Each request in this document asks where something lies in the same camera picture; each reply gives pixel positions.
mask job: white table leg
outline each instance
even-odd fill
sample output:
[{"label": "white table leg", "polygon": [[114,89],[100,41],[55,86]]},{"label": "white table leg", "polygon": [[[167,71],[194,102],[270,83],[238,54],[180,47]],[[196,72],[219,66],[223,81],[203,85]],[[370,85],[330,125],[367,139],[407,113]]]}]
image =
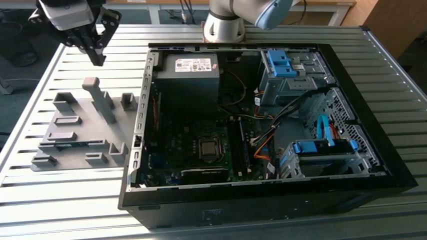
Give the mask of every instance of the white table leg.
[{"label": "white table leg", "polygon": [[148,4],[151,24],[160,24],[159,10],[160,10],[159,4]]},{"label": "white table leg", "polygon": [[329,26],[341,26],[349,12],[350,6],[338,6],[337,12],[334,12]]}]

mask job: gray vertical post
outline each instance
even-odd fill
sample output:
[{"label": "gray vertical post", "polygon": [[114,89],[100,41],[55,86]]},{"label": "gray vertical post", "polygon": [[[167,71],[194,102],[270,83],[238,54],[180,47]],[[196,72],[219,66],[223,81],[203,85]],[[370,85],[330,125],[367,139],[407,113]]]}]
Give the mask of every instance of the gray vertical post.
[{"label": "gray vertical post", "polygon": [[120,145],[120,149],[118,149],[114,143],[110,144],[108,154],[118,164],[123,164],[126,162],[128,153],[130,153],[130,149],[124,142]]},{"label": "gray vertical post", "polygon": [[91,93],[96,108],[100,111],[100,114],[106,119],[106,122],[108,124],[114,124],[116,122],[116,118],[100,89],[100,79],[98,77],[84,78],[82,87]]},{"label": "gray vertical post", "polygon": [[75,112],[72,108],[72,104],[75,103],[78,103],[78,100],[71,92],[59,92],[54,98],[54,105],[62,114]]},{"label": "gray vertical post", "polygon": [[136,111],[139,108],[134,93],[123,93],[120,103],[124,111]]}]

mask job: open computer case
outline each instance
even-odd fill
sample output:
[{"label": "open computer case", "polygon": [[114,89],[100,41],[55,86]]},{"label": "open computer case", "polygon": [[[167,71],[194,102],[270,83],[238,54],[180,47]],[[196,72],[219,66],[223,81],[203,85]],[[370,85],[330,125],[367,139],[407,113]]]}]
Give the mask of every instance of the open computer case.
[{"label": "open computer case", "polygon": [[339,214],[418,185],[329,44],[148,47],[119,197],[147,228]]}]

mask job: metal frame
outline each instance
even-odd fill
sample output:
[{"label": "metal frame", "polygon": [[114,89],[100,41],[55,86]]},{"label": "metal frame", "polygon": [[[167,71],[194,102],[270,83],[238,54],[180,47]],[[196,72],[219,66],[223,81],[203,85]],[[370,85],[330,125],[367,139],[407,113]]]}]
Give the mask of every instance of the metal frame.
[{"label": "metal frame", "polygon": [[419,187],[382,198],[346,214],[148,231],[118,209],[123,168],[35,173],[28,169],[46,134],[58,91],[76,89],[88,75],[112,96],[142,91],[148,42],[202,41],[202,28],[182,25],[122,25],[106,48],[104,67],[79,49],[56,51],[18,121],[0,159],[0,236],[10,239],[200,238],[426,239],[427,101],[397,61],[358,27],[281,26],[246,28],[251,43],[331,44],[382,128],[398,148]]},{"label": "metal frame", "polygon": [[[180,10],[182,5],[179,4],[106,4],[106,8],[108,9],[127,9],[127,10],[148,10],[150,11],[150,19],[151,24],[160,24],[160,10]],[[36,6],[31,2],[0,2],[0,9],[35,9]],[[350,10],[350,5],[337,5],[337,6],[322,6],[322,5],[307,5],[307,12],[330,12],[334,13],[331,20],[329,22],[329,26],[339,26],[345,20],[346,14]],[[194,10],[210,10],[208,4],[194,4]],[[305,6],[295,5],[290,9],[291,12],[303,12]]]}]

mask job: motherboard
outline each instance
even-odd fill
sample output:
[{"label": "motherboard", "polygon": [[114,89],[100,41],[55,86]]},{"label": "motherboard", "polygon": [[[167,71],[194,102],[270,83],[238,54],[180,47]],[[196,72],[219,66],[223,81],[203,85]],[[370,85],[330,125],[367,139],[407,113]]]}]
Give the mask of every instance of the motherboard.
[{"label": "motherboard", "polygon": [[262,180],[265,161],[254,161],[250,147],[259,122],[253,119],[166,120],[167,129],[151,142],[150,186],[174,186]]}]

